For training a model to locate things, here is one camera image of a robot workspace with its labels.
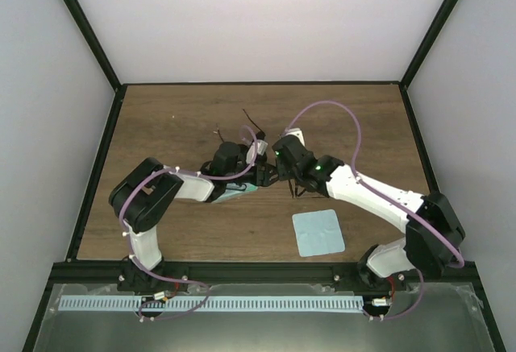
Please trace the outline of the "gold-trimmed black sunglasses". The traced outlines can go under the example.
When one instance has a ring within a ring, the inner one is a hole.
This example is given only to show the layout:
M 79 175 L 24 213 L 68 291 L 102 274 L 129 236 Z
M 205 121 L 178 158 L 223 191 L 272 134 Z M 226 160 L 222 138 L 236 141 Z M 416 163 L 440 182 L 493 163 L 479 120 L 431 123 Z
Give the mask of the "gold-trimmed black sunglasses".
M 307 193 L 307 189 L 302 187 L 297 180 L 288 179 L 289 192 L 293 199 L 298 199 Z

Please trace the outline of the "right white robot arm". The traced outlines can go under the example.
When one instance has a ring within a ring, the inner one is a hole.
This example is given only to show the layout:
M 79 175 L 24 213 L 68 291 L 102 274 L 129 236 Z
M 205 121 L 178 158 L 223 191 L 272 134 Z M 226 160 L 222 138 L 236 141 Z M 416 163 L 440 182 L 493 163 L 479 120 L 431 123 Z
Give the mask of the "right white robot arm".
M 357 264 L 360 284 L 378 289 L 397 273 L 418 270 L 432 279 L 448 267 L 460 268 L 465 232 L 450 201 L 440 192 L 405 191 L 358 173 L 330 155 L 316 158 L 296 135 L 273 144 L 279 177 L 309 193 L 345 201 L 387 221 L 403 238 L 374 245 Z

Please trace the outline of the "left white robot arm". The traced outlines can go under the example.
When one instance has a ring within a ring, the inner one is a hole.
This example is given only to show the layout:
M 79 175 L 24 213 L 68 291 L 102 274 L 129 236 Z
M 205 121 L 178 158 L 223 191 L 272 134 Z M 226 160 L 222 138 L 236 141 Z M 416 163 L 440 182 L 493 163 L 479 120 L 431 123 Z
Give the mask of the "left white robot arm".
M 277 169 L 267 161 L 267 146 L 262 139 L 248 146 L 223 142 L 199 172 L 170 168 L 148 157 L 113 189 L 108 202 L 123 220 L 130 258 L 141 265 L 136 272 L 140 285 L 154 291 L 164 283 L 156 226 L 171 203 L 176 199 L 223 201 L 274 184 Z

